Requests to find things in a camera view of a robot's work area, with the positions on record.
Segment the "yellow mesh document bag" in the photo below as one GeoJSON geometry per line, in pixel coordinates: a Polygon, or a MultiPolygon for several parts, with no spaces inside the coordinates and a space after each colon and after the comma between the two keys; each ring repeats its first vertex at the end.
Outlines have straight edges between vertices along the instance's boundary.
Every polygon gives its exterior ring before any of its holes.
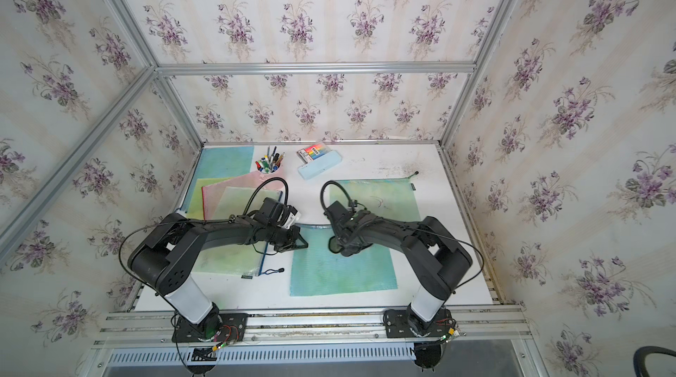
{"type": "Polygon", "coordinates": [[[185,208],[187,218],[202,220],[204,218],[204,198],[202,197],[202,188],[216,183],[227,181],[227,178],[202,178],[196,179],[185,199],[185,208]]]}

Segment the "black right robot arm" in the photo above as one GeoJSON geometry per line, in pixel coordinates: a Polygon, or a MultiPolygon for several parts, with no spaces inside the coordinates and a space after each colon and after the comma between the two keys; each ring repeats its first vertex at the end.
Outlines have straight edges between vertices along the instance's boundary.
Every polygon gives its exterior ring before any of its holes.
{"type": "Polygon", "coordinates": [[[334,232],[329,250],[344,257],[374,245],[402,253],[420,288],[408,306],[411,325],[427,327],[461,285],[474,260],[463,244],[431,216],[421,221],[389,220],[368,209],[335,201],[324,209],[334,232]]]}

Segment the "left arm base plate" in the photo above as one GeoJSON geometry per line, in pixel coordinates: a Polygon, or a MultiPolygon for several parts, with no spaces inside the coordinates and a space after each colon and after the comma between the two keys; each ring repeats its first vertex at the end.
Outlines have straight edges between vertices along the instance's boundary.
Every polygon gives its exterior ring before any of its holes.
{"type": "Polygon", "coordinates": [[[178,344],[242,342],[248,318],[246,313],[221,313],[219,317],[207,316],[202,324],[193,324],[179,317],[174,324],[172,341],[178,344]]]}

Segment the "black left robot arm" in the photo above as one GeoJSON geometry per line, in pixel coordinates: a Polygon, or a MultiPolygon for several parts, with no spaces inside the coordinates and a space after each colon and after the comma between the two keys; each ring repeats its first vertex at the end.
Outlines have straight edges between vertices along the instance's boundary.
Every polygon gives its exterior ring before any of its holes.
{"type": "Polygon", "coordinates": [[[172,213],[156,225],[127,260],[131,273],[193,326],[218,326],[218,308],[191,277],[200,253],[230,245],[269,244],[277,253],[308,247],[296,225],[298,210],[266,197],[253,212],[227,220],[190,220],[172,213]]]}

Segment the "blue mesh document bag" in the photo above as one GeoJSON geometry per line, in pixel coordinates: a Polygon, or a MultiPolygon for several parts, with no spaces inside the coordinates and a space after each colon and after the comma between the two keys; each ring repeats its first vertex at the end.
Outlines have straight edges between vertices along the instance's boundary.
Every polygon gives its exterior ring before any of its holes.
{"type": "Polygon", "coordinates": [[[188,212],[199,179],[237,177],[250,172],[253,146],[204,146],[193,169],[188,173],[188,186],[179,207],[188,212]]]}

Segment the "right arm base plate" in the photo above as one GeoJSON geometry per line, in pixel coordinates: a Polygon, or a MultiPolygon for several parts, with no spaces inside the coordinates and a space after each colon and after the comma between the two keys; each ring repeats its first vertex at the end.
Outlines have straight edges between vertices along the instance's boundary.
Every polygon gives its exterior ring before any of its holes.
{"type": "Polygon", "coordinates": [[[457,322],[451,311],[441,308],[426,322],[414,314],[411,308],[388,309],[383,315],[387,338],[455,338],[457,322]]]}

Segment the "light green document bag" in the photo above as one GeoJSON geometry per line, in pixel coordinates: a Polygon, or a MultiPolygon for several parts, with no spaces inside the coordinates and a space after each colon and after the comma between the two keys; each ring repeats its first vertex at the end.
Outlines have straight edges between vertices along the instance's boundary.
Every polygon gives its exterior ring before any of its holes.
{"type": "Polygon", "coordinates": [[[208,248],[196,260],[193,273],[212,273],[233,276],[257,276],[262,267],[267,243],[228,245],[208,248]]]}

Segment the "green and grey cleaning cloth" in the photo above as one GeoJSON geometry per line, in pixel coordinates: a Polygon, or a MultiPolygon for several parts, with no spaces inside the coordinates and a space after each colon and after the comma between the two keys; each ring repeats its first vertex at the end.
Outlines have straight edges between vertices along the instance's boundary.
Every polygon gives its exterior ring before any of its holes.
{"type": "Polygon", "coordinates": [[[340,254],[343,257],[351,257],[359,252],[357,246],[343,246],[336,236],[332,236],[328,240],[327,247],[332,254],[340,254]]]}

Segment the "pink mesh document bag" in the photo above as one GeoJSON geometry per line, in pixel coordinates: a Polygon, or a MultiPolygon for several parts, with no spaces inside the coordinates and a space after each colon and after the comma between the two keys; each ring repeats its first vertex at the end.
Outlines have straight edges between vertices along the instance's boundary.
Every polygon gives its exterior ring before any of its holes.
{"type": "Polygon", "coordinates": [[[243,214],[251,195],[268,178],[268,174],[251,172],[202,187],[204,219],[225,220],[243,214]]]}

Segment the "large teal document bag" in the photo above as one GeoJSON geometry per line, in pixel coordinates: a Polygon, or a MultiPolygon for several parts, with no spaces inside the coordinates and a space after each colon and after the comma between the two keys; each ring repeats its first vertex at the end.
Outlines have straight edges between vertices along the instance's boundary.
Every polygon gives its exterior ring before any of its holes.
{"type": "Polygon", "coordinates": [[[290,296],[313,297],[398,288],[388,248],[374,245],[344,257],[328,249],[334,236],[329,228],[303,228],[308,247],[294,252],[290,270],[290,296]]]}

